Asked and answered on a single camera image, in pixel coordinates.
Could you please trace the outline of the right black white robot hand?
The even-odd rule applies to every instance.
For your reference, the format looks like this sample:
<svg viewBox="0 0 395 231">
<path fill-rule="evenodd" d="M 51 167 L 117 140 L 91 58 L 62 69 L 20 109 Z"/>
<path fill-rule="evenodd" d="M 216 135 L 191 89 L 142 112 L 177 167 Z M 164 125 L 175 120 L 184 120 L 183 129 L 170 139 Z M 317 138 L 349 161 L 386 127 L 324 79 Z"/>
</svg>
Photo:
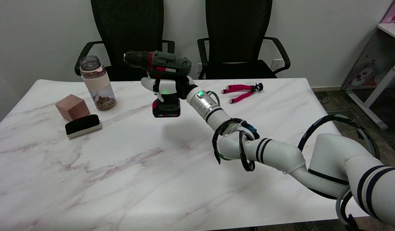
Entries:
<svg viewBox="0 0 395 231">
<path fill-rule="evenodd" d="M 141 85 L 147 90 L 154 92 L 162 103 L 168 103 L 173 98 L 185 100 L 190 91 L 197 87 L 190 76 L 186 76 L 184 80 L 144 77 L 141 79 Z"/>
</svg>

